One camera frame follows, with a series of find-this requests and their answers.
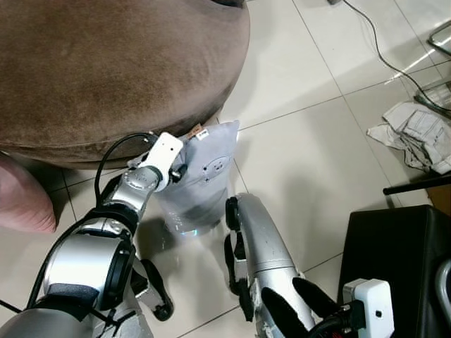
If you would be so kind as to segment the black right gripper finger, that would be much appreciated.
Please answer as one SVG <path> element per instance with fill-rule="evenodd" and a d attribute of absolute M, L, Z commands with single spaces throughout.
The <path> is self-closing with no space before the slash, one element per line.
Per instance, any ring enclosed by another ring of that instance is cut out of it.
<path fill-rule="evenodd" d="M 292 284 L 296 292 L 302 297 L 303 302 L 317 315 L 330 316 L 339 311 L 339 305 L 329 295 L 316 286 L 313 282 L 294 277 Z"/>
<path fill-rule="evenodd" d="M 314 325 L 313 313 L 297 287 L 287 295 L 264 287 L 262 303 L 270 313 L 273 324 L 284 337 L 311 337 L 310 328 Z"/>

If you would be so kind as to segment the black leather stool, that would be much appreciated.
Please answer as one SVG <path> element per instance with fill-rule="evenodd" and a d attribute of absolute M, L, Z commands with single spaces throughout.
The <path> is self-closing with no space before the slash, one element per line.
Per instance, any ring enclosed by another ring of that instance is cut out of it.
<path fill-rule="evenodd" d="M 338 286 L 387 281 L 393 338 L 451 338 L 435 292 L 437 271 L 450 258 L 450 238 L 450 216 L 431 205 L 351 213 Z"/>

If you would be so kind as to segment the pink round cushion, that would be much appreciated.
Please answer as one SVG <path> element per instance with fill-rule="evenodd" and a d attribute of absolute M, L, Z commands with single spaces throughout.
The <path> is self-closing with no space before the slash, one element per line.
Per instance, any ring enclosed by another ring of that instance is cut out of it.
<path fill-rule="evenodd" d="M 36 178 L 0 152 L 0 228 L 33 234 L 57 229 L 54 204 Z"/>

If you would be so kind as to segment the brown velvet round sofa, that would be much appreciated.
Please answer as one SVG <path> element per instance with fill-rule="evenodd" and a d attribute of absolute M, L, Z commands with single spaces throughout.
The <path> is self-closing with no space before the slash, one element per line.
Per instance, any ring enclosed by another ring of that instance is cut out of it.
<path fill-rule="evenodd" d="M 131 133 L 184 135 L 249 43 L 247 0 L 0 0 L 0 151 L 88 170 Z"/>

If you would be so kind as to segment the white table with black legs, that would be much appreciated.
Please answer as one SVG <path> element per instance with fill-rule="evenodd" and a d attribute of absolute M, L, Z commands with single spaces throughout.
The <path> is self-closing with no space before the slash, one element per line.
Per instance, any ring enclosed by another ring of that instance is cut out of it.
<path fill-rule="evenodd" d="M 443 184 L 451 184 L 451 174 L 425 178 L 425 180 L 419 180 L 406 184 L 397 184 L 396 186 L 383 189 L 383 194 L 390 196 L 390 194 L 400 194 L 420 189 L 432 189 L 432 187 L 439 187 Z"/>

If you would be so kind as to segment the crumpled white cloth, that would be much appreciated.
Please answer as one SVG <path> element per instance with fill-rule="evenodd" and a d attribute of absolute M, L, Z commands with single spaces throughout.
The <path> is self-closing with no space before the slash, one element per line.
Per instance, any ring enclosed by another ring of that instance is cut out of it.
<path fill-rule="evenodd" d="M 415 170 L 439 175 L 451 171 L 451 127 L 444 117 L 412 101 L 395 104 L 383 114 L 383 123 L 367 135 L 404 152 L 404 161 Z"/>

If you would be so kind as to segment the large brown cardboard box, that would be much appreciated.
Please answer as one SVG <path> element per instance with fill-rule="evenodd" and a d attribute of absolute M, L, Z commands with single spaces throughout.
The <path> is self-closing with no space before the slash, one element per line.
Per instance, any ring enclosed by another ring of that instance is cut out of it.
<path fill-rule="evenodd" d="M 428 198 L 432 206 L 442 211 L 445 215 L 451 216 L 451 184 L 442 184 L 437 187 L 426 189 Z"/>

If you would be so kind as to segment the black robot left foot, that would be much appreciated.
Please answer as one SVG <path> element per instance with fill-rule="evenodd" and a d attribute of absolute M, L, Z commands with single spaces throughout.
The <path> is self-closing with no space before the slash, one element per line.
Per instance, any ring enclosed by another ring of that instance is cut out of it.
<path fill-rule="evenodd" d="M 171 318 L 174 303 L 154 262 L 148 258 L 135 261 L 130 284 L 136 299 L 147 306 L 158 321 L 165 322 Z"/>

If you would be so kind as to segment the chrome bent tube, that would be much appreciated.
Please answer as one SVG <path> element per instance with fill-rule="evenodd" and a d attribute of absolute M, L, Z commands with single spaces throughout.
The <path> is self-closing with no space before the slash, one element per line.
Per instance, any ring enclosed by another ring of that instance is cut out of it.
<path fill-rule="evenodd" d="M 437 272 L 435 273 L 435 293 L 437 294 L 438 301 L 443 306 L 450 306 L 448 296 L 448 285 L 450 279 L 450 257 L 443 258 L 439 262 Z"/>

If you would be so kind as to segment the white pillow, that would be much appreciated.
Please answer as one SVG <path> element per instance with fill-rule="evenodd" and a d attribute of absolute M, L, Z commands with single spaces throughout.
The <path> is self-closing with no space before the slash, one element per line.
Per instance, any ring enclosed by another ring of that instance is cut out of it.
<path fill-rule="evenodd" d="M 178 138 L 183 149 L 173 167 L 180 171 L 181 178 L 155 193 L 171 232 L 206 232 L 223 217 L 239 129 L 239 121 L 197 125 Z"/>

